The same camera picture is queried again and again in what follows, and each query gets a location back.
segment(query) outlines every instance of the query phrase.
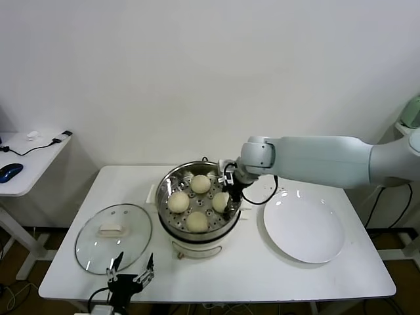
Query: pot lid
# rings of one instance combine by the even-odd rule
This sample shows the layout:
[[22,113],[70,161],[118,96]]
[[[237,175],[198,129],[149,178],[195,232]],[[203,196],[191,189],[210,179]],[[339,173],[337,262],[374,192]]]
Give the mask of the pot lid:
[[118,270],[133,264],[152,237],[149,214],[129,203],[112,205],[90,218],[75,242],[75,255],[81,268],[92,274],[106,274],[114,259],[124,252]]

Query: computer mouse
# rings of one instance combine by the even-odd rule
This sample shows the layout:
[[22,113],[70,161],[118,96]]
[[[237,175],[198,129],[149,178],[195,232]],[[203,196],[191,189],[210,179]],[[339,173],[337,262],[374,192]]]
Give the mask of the computer mouse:
[[8,182],[23,170],[24,166],[20,163],[12,163],[0,168],[0,183]]

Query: cable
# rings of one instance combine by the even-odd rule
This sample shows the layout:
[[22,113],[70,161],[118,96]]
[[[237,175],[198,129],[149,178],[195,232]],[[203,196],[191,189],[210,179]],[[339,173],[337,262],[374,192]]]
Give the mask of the cable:
[[9,152],[10,151],[10,152],[13,152],[13,153],[17,154],[18,156],[25,156],[26,154],[28,154],[28,153],[30,153],[34,150],[48,148],[49,146],[52,146],[55,143],[57,143],[57,142],[52,141],[50,144],[48,144],[46,146],[37,146],[36,148],[32,148],[31,150],[28,150],[25,153],[16,152],[16,151],[12,150],[9,146],[0,146],[0,151],[3,151],[3,152]]
[[273,191],[273,193],[270,195],[270,197],[268,197],[266,200],[262,201],[262,202],[254,202],[249,200],[248,198],[245,197],[245,195],[243,194],[243,192],[241,192],[242,198],[245,199],[246,201],[248,201],[249,203],[252,203],[253,205],[264,205],[265,203],[269,202],[271,200],[271,198],[274,197],[274,195],[277,192],[277,188],[278,188],[278,177],[276,175],[273,176],[274,177],[274,182],[276,183],[276,187]]
[[401,309],[400,305],[395,302],[393,298],[384,299],[396,312],[400,313],[400,315],[404,315],[404,311]]
[[373,212],[376,209],[376,205],[378,204],[379,198],[381,197],[381,194],[384,192],[385,189],[386,189],[385,187],[382,187],[381,190],[378,193],[378,196],[376,196],[376,200],[375,200],[375,203],[373,204],[372,210],[370,211],[369,218],[367,219],[367,221],[365,223],[365,228],[368,227],[368,224],[369,224],[370,220],[372,219]]
[[[22,282],[27,282],[27,284],[21,290],[19,290],[18,293],[14,294],[11,287],[13,285],[16,285],[16,284],[19,284],[19,283],[22,283]],[[28,282],[28,281],[16,281],[16,282],[6,286],[5,289],[12,295],[12,297],[7,303],[6,312],[0,313],[0,315],[10,314],[11,312],[14,312],[17,308],[19,308],[22,304],[24,304],[26,302],[26,300],[28,299],[30,293],[31,293],[31,288],[32,287],[34,287],[34,288],[36,288],[36,290],[38,290],[38,287],[35,284],[33,284],[31,282]],[[16,305],[16,297],[19,294],[21,294],[23,291],[25,291],[26,288],[29,288],[28,292],[26,293],[25,297],[20,301],[20,303],[18,303]]]
[[212,310],[212,309],[214,309],[215,307],[218,307],[218,305],[213,305],[213,304],[211,304],[211,303],[209,303],[210,305],[212,305],[212,306],[206,306],[206,304],[201,304],[201,305],[203,305],[203,307],[206,309],[206,310]]
[[103,291],[106,291],[106,290],[108,290],[108,288],[107,288],[107,287],[101,287],[100,289],[97,289],[94,293],[92,293],[91,297],[89,297],[89,300],[87,301],[87,312],[88,312],[88,313],[91,313],[91,312],[92,312],[91,304],[92,304],[92,299],[93,299],[93,297],[94,297],[96,294],[98,294],[98,293],[100,293],[100,292],[103,292]]
[[372,198],[380,189],[381,189],[381,186],[376,186],[375,189],[372,190],[372,193],[370,193],[368,197],[363,199],[363,201],[357,205],[357,208],[361,209],[365,205],[365,203],[367,203],[370,200],[370,198]]
[[363,301],[363,305],[362,305],[362,307],[363,307],[363,315],[368,315],[368,310],[367,310],[367,307],[366,307],[367,303],[368,303],[368,300],[364,300]]
[[396,219],[396,220],[394,221],[394,223],[392,223],[392,224],[389,226],[389,228],[393,228],[393,227],[394,227],[394,225],[395,225],[395,224],[397,224],[399,220],[401,220],[401,218],[402,218],[402,217],[406,214],[406,212],[407,212],[408,208],[409,208],[409,207],[410,207],[410,205],[411,205],[411,200],[413,199],[413,188],[411,187],[411,185],[410,185],[410,184],[407,184],[407,186],[408,186],[408,188],[409,188],[409,198],[408,198],[407,205],[406,205],[406,207],[404,208],[404,210],[401,212],[401,215],[398,217],[398,219]]
[[224,166],[224,169],[223,169],[223,176],[224,176],[224,184],[225,185],[227,185],[228,183],[227,183],[227,173],[226,173],[226,171],[228,170],[228,167],[229,166],[233,166],[233,167],[236,167],[237,165],[236,165],[236,163],[227,163],[225,166]]
[[[390,230],[391,228],[393,228],[401,220],[401,218],[406,214],[408,208],[410,208],[411,201],[413,199],[413,188],[411,187],[410,183],[407,183],[407,186],[408,186],[408,189],[409,189],[409,197],[408,197],[407,205],[404,208],[404,210],[401,212],[400,216],[387,228],[387,230]],[[371,237],[371,239],[377,238],[378,236],[381,236],[382,234],[383,233],[375,234],[374,236]]]
[[244,306],[246,309],[247,309],[247,311],[250,313],[250,315],[254,315],[254,313],[251,311],[251,309],[246,305],[246,304],[238,304],[238,305],[234,305],[234,306],[232,306],[232,307],[230,307],[228,304],[227,304],[227,307],[229,308],[225,313],[223,313],[223,315],[227,315],[229,312],[233,312],[233,313],[236,313],[236,311],[234,310],[235,308],[237,308],[237,307],[239,307],[239,306]]

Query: robotic arm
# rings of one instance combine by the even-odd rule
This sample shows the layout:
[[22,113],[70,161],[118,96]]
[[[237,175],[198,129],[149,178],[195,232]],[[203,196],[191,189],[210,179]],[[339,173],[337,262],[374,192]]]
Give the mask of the robotic arm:
[[227,163],[236,166],[231,184],[239,189],[264,174],[339,188],[394,186],[420,180],[420,129],[380,145],[349,136],[252,136],[221,168]]

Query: white table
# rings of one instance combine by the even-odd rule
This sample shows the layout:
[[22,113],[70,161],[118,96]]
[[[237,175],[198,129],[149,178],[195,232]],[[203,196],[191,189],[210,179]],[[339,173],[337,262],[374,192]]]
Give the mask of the white table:
[[[156,276],[132,298],[148,303],[257,303],[364,299],[395,294],[395,285],[353,206],[342,189],[280,179],[280,187],[312,190],[336,209],[346,242],[342,253],[326,264],[306,264],[282,253],[263,226],[263,207],[250,211],[231,232],[225,248],[215,257],[178,260],[161,227],[153,205],[146,205],[149,189],[173,167],[107,166],[97,176],[83,205],[39,288],[46,299],[86,301],[106,286],[105,276],[84,271],[75,259],[74,243],[86,221],[116,203],[143,206],[152,217],[153,236],[145,254],[126,273],[140,273],[154,253]],[[262,177],[248,188],[256,200],[268,194],[272,177]],[[104,302],[107,293],[96,301]]]
[[[0,133],[3,141],[1,145],[10,146],[11,149],[21,154],[32,148],[48,145],[56,136],[58,136],[57,133],[46,134],[34,141],[27,141],[25,133]],[[48,148],[34,150],[26,156],[18,156],[13,152],[0,152],[0,168],[11,163],[21,163],[24,166],[23,170],[15,177],[0,184],[0,197],[19,197],[27,194],[69,139]],[[25,280],[36,261],[51,261],[54,258],[56,251],[47,251],[43,247],[49,235],[42,234],[38,240],[34,239],[8,214],[3,206],[0,207],[0,226],[11,235],[10,240],[4,246],[3,254],[10,249],[15,240],[30,251],[16,275],[17,280]]]

